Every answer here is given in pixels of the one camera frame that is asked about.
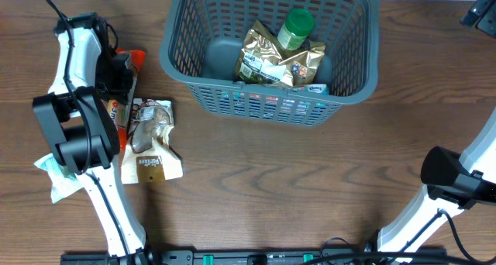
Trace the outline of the spaghetti pasta packet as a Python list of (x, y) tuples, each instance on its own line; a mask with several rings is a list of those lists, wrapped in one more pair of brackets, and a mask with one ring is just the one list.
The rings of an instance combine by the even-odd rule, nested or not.
[(121, 103), (116, 101), (115, 99), (111, 99), (108, 101), (107, 111), (115, 127), (117, 128), (118, 138), (119, 138), (119, 146), (120, 151), (124, 152), (126, 150), (127, 144), (127, 133), (129, 127), (129, 116), (131, 112), (131, 106), (133, 103), (133, 96), (136, 89), (136, 82), (138, 78), (138, 74), (140, 72), (141, 67), (143, 66), (143, 62), (146, 57), (146, 52), (143, 50), (123, 50), (117, 49), (118, 56), (124, 56), (124, 65), (130, 70), (132, 74), (132, 87), (130, 88), (129, 93), (127, 94), (127, 103)]

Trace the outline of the brown white snack bag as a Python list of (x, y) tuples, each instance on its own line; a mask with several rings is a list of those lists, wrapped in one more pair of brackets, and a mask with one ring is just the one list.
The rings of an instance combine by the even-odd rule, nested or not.
[(173, 128), (170, 101), (133, 99), (129, 135), (121, 164), (124, 184), (166, 181), (183, 176), (181, 160), (170, 148), (169, 134)]

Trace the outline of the white packet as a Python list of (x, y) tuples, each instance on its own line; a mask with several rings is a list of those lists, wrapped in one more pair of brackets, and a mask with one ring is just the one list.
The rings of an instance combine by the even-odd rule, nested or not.
[(76, 191), (82, 189), (82, 184), (78, 181), (74, 173), (66, 167), (59, 165), (52, 153), (38, 159), (34, 166), (47, 172), (51, 179), (51, 201), (53, 204), (71, 196)]

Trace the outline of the gold foil coffee bag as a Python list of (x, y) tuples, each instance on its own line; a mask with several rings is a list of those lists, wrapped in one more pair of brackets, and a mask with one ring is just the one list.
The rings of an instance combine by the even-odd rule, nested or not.
[(299, 87), (314, 82), (325, 54), (326, 45), (310, 42), (307, 48), (284, 50), (277, 39), (260, 22), (248, 30), (234, 75), (247, 84)]

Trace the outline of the green lid glass jar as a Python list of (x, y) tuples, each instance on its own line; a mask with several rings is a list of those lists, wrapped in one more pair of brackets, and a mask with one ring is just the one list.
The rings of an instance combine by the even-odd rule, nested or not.
[(277, 35), (285, 50), (297, 50), (315, 27), (312, 14), (305, 9), (292, 9)]

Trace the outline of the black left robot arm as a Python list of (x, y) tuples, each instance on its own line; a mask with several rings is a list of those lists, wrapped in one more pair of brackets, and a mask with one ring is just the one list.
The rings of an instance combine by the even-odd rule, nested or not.
[(113, 28), (97, 13), (60, 14), (57, 74), (33, 111), (50, 150), (82, 184), (104, 229), (108, 252), (101, 264), (153, 264), (146, 232), (126, 197), (119, 172), (118, 130), (105, 108), (129, 103), (134, 85), (130, 56), (109, 42)]

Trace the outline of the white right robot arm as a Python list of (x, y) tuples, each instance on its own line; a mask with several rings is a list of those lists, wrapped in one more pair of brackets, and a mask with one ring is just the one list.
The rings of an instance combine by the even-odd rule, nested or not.
[(462, 152), (440, 146), (426, 155), (422, 186), (400, 215), (378, 231), (376, 252), (416, 253), (444, 223), (475, 204), (495, 204), (495, 114)]

